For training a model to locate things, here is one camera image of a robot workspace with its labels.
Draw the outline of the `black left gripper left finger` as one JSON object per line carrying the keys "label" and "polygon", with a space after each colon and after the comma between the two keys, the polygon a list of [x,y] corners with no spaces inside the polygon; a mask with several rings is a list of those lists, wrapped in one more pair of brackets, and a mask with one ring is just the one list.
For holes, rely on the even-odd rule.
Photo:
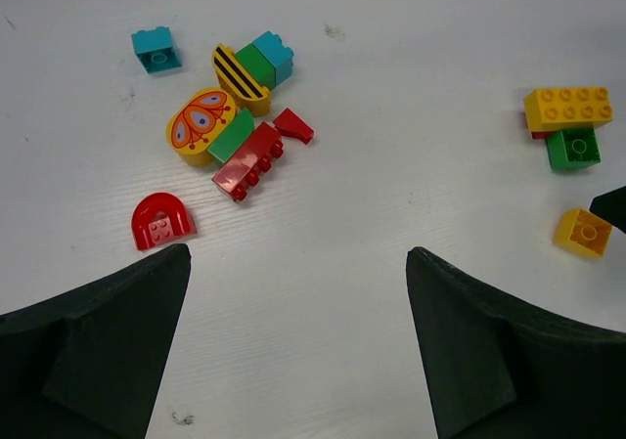
{"label": "black left gripper left finger", "polygon": [[190,275],[172,244],[2,315],[2,437],[145,437]]}

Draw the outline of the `red square lego brick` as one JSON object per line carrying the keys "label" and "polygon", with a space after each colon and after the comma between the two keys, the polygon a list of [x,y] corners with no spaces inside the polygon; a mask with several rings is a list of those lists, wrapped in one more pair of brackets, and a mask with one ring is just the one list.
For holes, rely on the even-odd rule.
{"label": "red square lego brick", "polygon": [[546,126],[542,122],[542,118],[538,113],[527,111],[525,113],[525,122],[533,140],[547,139],[556,132],[553,125]]}

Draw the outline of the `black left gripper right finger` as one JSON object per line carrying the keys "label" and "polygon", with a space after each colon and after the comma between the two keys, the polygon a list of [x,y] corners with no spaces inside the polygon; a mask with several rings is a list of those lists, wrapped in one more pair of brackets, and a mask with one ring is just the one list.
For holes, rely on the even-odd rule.
{"label": "black left gripper right finger", "polygon": [[407,289],[440,438],[622,438],[625,335],[486,284],[423,247]]}

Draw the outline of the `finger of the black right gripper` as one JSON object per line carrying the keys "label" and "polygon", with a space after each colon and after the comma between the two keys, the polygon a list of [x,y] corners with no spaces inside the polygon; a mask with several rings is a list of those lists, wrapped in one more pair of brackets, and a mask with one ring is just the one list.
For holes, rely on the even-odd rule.
{"label": "finger of the black right gripper", "polygon": [[626,233],[626,187],[594,197],[589,211]]}

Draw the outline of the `green hollow lego brick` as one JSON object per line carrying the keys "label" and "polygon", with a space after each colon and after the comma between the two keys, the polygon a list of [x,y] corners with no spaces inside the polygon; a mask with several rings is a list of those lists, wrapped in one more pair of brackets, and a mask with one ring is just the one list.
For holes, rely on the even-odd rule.
{"label": "green hollow lego brick", "polygon": [[551,168],[556,171],[588,168],[602,161],[595,129],[561,129],[546,140]]}

